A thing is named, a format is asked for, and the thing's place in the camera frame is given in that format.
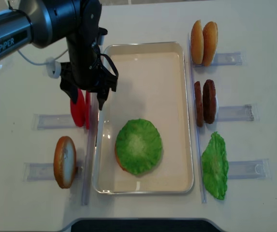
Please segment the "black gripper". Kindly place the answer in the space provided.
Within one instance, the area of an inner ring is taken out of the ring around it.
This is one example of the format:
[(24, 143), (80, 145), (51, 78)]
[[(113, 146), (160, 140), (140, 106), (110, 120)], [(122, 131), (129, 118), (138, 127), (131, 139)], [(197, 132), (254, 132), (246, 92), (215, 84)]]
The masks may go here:
[(107, 34), (106, 29), (99, 28), (90, 44), (86, 44), (82, 32), (70, 34), (66, 38), (70, 61), (61, 64), (60, 89), (73, 103), (77, 103), (78, 88), (97, 92), (100, 111), (107, 101), (109, 90), (117, 90), (118, 80), (116, 66), (99, 48), (102, 37)]

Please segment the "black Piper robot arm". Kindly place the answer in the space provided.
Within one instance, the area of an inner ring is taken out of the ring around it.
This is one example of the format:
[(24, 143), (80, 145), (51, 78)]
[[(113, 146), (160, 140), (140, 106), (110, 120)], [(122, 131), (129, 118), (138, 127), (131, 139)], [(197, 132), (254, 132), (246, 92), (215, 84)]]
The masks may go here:
[(17, 9), (0, 12), (0, 60), (27, 44), (45, 48), (66, 39), (70, 60), (48, 61), (50, 76), (73, 103), (78, 91), (96, 93), (99, 107), (117, 88), (118, 71), (100, 50), (107, 30), (99, 26), (102, 5), (97, 0), (23, 0)]

